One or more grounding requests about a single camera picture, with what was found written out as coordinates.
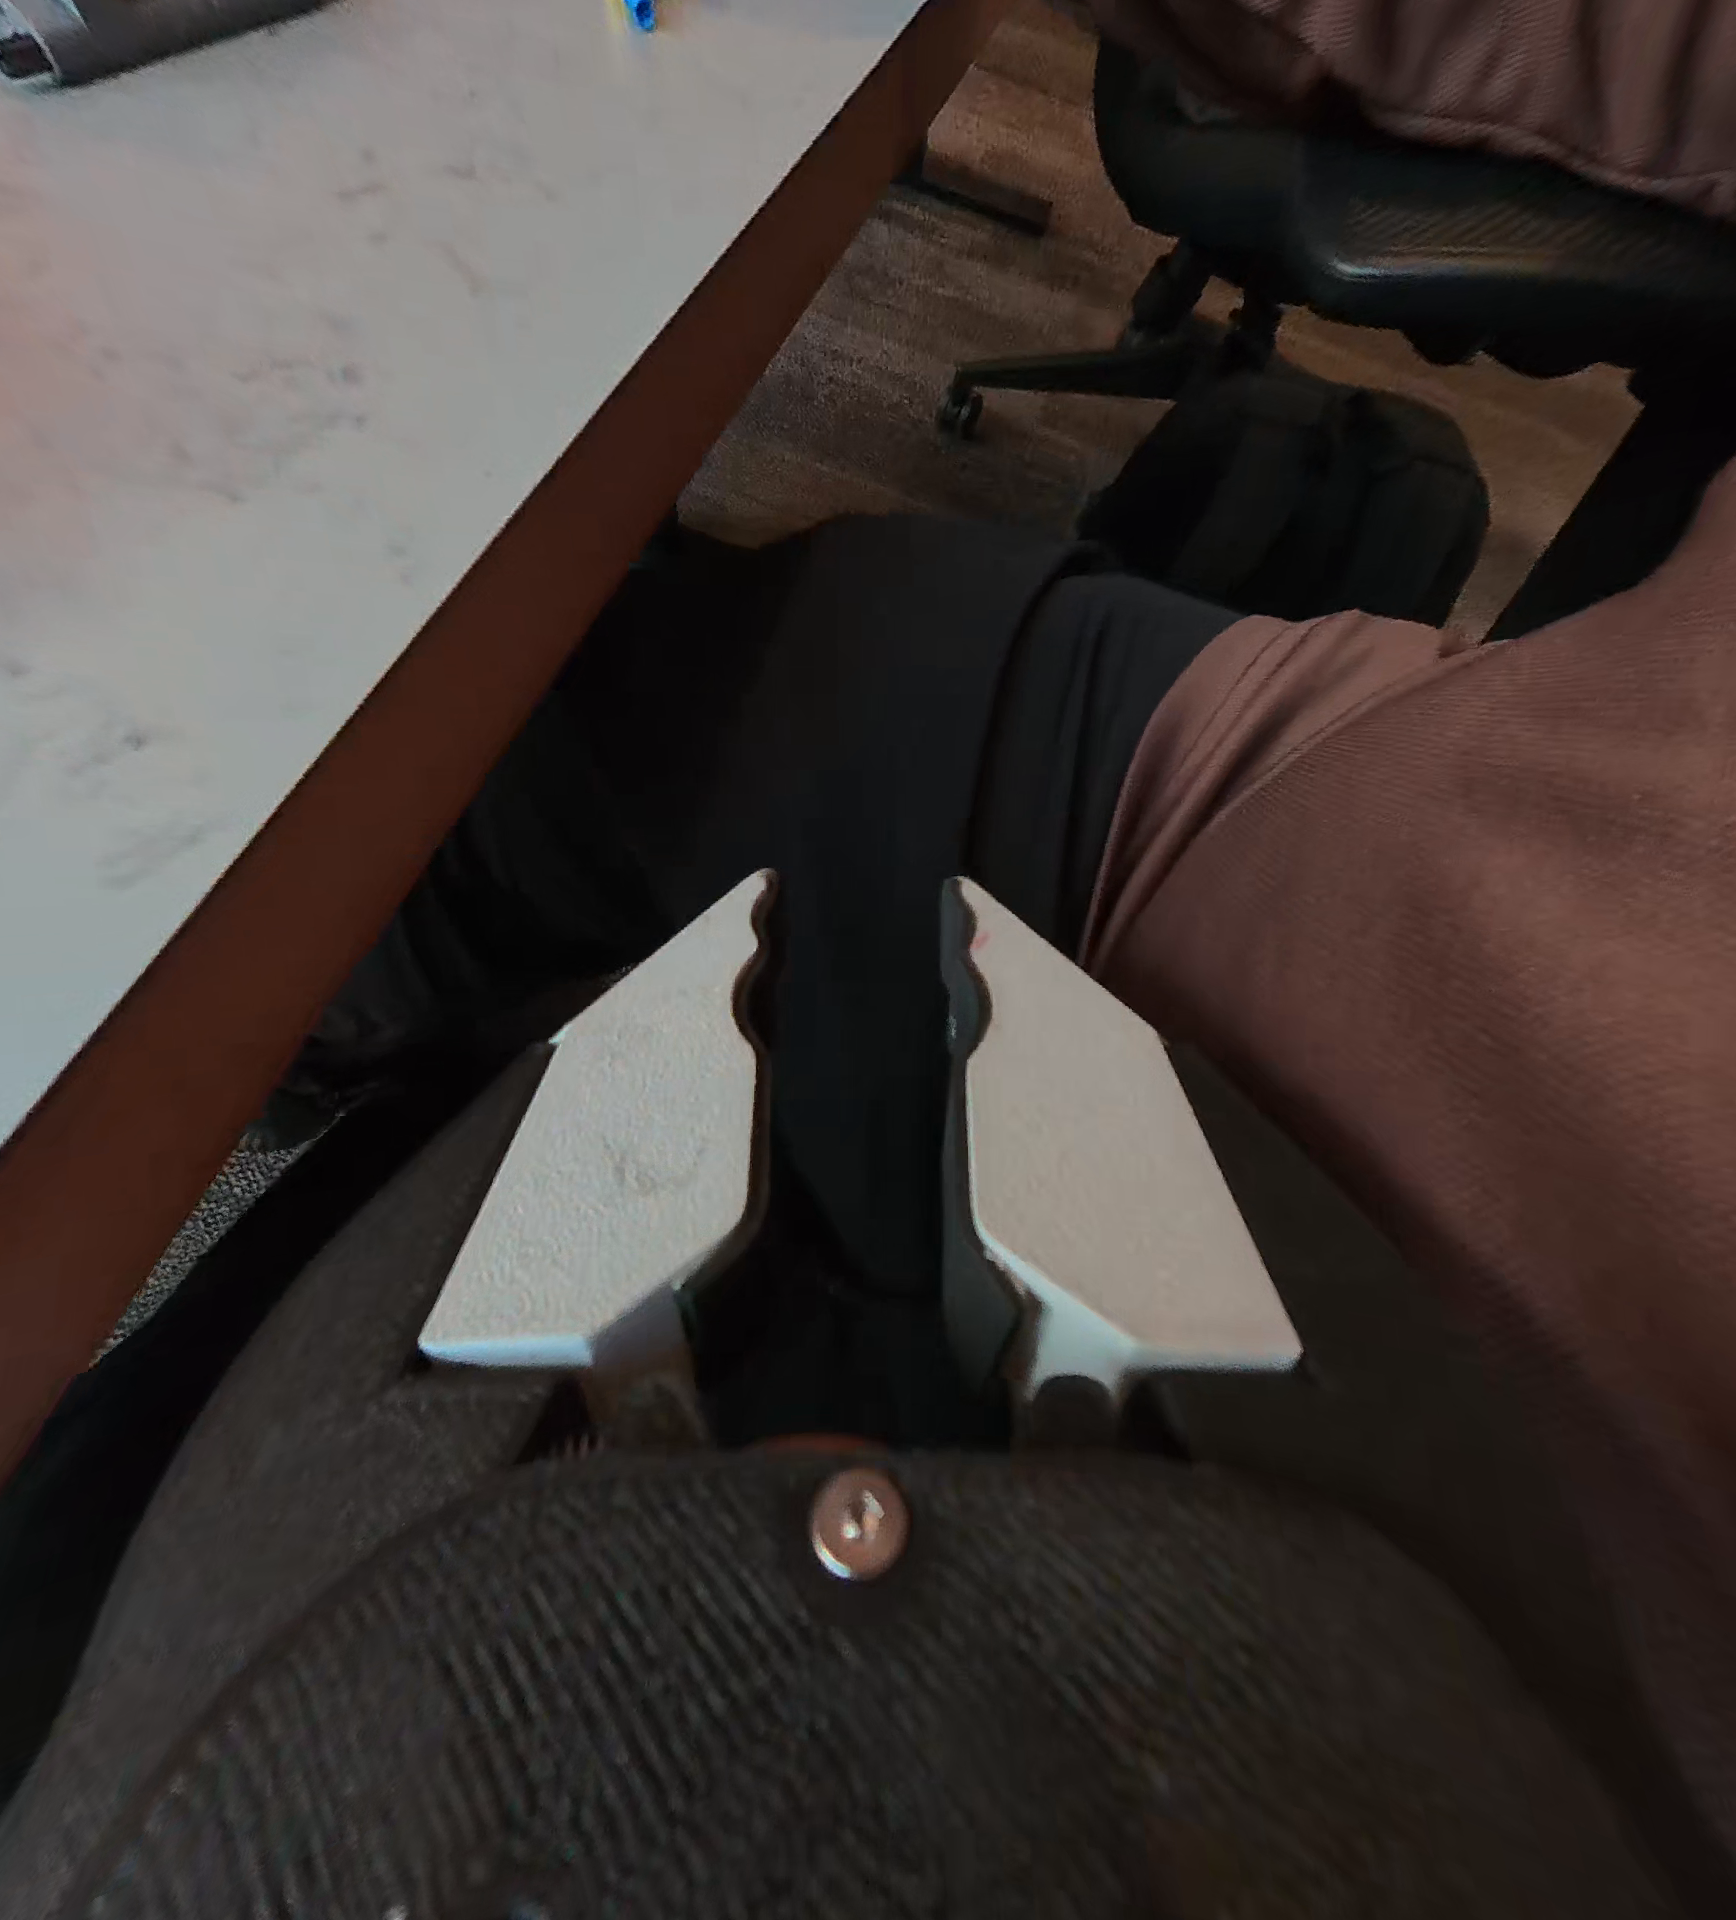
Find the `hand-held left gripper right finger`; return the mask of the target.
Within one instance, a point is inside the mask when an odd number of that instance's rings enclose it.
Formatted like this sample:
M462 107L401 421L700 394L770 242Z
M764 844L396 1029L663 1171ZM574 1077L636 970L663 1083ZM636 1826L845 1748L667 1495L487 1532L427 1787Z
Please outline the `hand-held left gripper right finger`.
M942 1313L1016 1437L1290 1378L1304 1338L1160 1034L968 877L942 888Z

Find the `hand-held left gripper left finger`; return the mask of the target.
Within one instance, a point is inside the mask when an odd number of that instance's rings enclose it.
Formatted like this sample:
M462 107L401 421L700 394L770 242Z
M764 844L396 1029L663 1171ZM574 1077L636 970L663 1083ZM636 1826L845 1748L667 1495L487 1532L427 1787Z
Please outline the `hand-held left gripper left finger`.
M550 1037L421 1356L697 1393L691 1309L764 1213L769 1088L747 1000L778 877L760 870Z

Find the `grey desk with wooden edge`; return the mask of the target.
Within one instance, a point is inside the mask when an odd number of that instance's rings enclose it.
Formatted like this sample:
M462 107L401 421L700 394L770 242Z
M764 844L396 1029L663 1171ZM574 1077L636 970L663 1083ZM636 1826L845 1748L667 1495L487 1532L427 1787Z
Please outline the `grey desk with wooden edge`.
M1003 11L0 77L0 1486Z

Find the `black backpack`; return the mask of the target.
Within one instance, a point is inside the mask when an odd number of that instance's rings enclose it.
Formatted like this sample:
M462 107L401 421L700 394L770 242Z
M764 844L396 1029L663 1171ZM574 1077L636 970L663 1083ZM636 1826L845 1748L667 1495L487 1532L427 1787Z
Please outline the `black backpack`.
M1433 631L1486 531L1452 414L1290 365L1188 387L1074 523L1126 572L1226 612Z

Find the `black office chair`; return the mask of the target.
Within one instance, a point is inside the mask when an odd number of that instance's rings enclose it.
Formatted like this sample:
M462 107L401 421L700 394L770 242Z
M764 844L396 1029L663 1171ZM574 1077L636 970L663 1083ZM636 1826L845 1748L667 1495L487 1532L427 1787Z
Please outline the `black office chair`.
M1095 135L1123 208L1171 252L1114 349L958 366L935 407L944 437L978 429L987 394L1173 404L1286 365L1286 310L1399 332L1437 366L1622 370L1640 413L1490 640L1639 584L1736 457L1736 228L1351 120L1250 127L1114 41L1095 60Z

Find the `brown cloth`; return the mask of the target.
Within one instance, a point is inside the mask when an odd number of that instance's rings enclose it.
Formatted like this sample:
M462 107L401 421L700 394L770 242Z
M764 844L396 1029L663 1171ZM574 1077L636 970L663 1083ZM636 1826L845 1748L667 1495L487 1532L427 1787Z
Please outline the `brown cloth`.
M1537 157L1736 224L1736 2L1089 2L1199 100Z

